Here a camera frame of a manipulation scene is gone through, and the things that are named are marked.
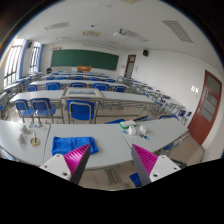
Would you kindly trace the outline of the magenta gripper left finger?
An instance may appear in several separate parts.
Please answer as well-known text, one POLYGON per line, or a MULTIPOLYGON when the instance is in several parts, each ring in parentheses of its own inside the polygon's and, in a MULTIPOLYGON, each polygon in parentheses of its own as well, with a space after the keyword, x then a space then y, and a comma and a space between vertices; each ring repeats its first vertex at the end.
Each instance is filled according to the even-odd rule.
POLYGON ((55 154, 41 166, 41 169, 74 184, 79 184, 90 153, 90 145, 86 144, 65 155, 55 154))

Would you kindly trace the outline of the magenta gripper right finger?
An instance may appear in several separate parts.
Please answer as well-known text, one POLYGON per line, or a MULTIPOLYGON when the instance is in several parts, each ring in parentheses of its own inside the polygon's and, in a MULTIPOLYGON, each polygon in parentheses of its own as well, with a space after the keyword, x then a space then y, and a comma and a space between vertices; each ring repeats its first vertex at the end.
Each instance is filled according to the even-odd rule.
POLYGON ((148 150, 132 145, 131 155, 143 186, 169 175, 172 162, 166 156, 156 156, 148 150))

